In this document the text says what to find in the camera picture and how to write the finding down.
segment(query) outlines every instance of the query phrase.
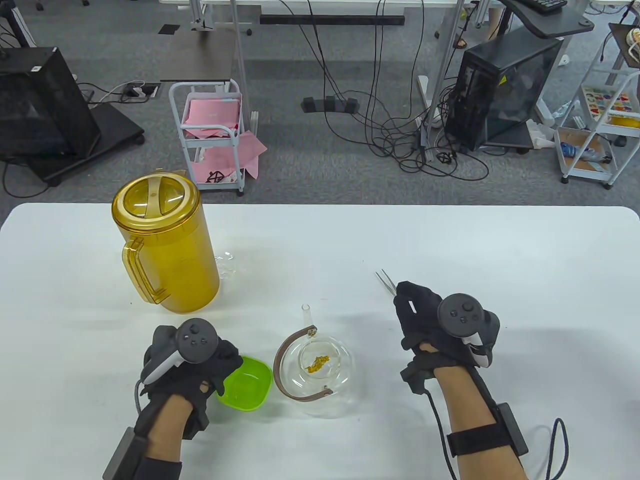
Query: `green bowl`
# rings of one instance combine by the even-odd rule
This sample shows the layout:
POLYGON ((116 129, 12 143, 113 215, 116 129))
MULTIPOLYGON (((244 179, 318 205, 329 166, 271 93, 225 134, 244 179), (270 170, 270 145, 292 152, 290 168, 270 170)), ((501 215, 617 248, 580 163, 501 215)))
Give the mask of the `green bowl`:
POLYGON ((225 379, 225 394, 216 397, 231 408, 252 412, 267 401, 273 373, 260 360, 249 356, 243 356, 243 360, 242 366, 225 379))

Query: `teapot handle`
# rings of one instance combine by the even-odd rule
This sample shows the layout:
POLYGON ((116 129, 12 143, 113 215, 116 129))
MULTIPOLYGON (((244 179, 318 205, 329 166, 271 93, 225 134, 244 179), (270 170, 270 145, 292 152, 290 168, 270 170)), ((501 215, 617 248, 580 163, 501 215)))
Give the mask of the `teapot handle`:
POLYGON ((122 263, 124 263, 129 278, 142 299, 149 303, 158 304, 169 297, 169 294, 165 289, 154 290, 152 287, 142 262, 140 262, 140 250, 143 245, 142 238, 130 238, 122 249, 122 263))
POLYGON ((287 348, 289 348, 291 344, 296 340, 298 340, 299 338, 302 338, 305 335, 308 335, 309 337, 313 337, 316 334, 316 332, 317 332, 316 326, 309 325, 304 327, 302 330, 298 330, 296 333, 292 333, 286 340, 284 340, 284 342, 282 342, 282 345, 280 345, 280 348, 278 349, 278 353, 276 353, 276 358, 273 360, 273 381, 278 387, 278 390, 281 391, 290 399, 298 402, 312 402, 314 400, 319 400, 320 398, 324 398, 333 393, 333 390, 325 387, 324 390, 322 390, 321 392, 318 392, 313 395, 309 395, 308 397, 296 397, 291 395, 288 391, 286 391, 286 389, 284 388, 284 385, 282 385, 282 378, 280 377, 280 367, 282 366, 282 358, 284 357, 284 354, 287 352, 287 348))

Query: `colorful board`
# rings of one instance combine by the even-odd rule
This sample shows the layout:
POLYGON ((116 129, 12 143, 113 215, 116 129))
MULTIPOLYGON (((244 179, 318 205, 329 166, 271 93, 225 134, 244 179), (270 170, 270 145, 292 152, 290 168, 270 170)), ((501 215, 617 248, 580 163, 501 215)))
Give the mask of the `colorful board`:
MULTIPOLYGON (((616 90, 610 90, 607 88, 595 88, 590 86, 583 86, 584 96, 587 99, 587 107, 591 116, 598 120, 600 115, 607 109, 608 103, 611 101, 611 97, 616 93, 616 90)), ((633 112, 634 104, 632 103, 629 94, 622 92, 616 102, 611 108, 611 114, 615 115, 615 111, 633 112)))

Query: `black wrist tracker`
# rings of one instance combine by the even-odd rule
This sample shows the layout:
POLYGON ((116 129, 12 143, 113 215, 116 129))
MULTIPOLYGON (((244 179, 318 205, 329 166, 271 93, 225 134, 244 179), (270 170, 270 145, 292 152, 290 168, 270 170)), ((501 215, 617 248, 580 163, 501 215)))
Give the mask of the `black wrist tracker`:
MULTIPOLYGON (((409 384, 414 394, 429 394, 424 388, 424 381, 434 378, 433 371, 436 368, 454 367, 460 365, 456 360, 443 353, 420 352, 415 355, 413 361, 400 372, 402 379, 409 384)), ((529 448, 520 432, 520 428, 507 403, 496 404, 486 384, 480 377, 475 367, 465 367, 474 384, 478 388, 487 407, 491 411, 496 423, 485 425, 470 430, 454 432, 447 435, 451 456, 468 455, 471 453, 492 450, 498 447, 510 445, 517 456, 529 452, 529 448)))

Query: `pink paper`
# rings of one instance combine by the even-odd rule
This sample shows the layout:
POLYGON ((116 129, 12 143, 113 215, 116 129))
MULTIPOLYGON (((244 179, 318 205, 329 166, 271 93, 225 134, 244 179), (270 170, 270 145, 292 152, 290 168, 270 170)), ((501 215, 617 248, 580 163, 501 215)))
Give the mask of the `pink paper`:
MULTIPOLYGON (((189 116, 186 125, 222 125, 230 130, 237 130, 240 121, 240 102, 236 99, 193 99, 189 105, 189 116)), ((187 130, 197 138, 227 136, 220 129, 187 130)))
MULTIPOLYGON (((258 155, 267 151, 260 140, 251 132, 239 137, 238 160, 240 168, 254 179, 258 178, 258 155)), ((201 162, 192 163, 196 183, 217 183, 236 170, 233 147, 208 148, 201 162)))

